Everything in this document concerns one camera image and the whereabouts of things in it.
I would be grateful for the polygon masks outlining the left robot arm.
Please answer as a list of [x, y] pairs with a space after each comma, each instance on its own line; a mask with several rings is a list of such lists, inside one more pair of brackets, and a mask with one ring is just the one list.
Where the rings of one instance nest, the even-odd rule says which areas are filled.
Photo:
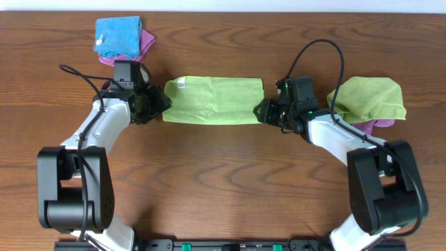
[[108, 155], [130, 124], [148, 123], [170, 107], [160, 86], [102, 90], [72, 136], [60, 146], [40, 150], [39, 222], [75, 237], [56, 242], [55, 250], [137, 250], [134, 229], [114, 212]]

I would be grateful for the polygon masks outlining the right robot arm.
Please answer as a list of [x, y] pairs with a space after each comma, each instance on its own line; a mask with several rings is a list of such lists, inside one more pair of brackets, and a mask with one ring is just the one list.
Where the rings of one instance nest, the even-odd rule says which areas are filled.
[[396, 250], [398, 238], [414, 234], [429, 212], [408, 142], [363, 134], [333, 111], [321, 109], [310, 77], [283, 79], [279, 99], [263, 99], [257, 120], [295, 133], [344, 163], [351, 215], [331, 231], [319, 250]]

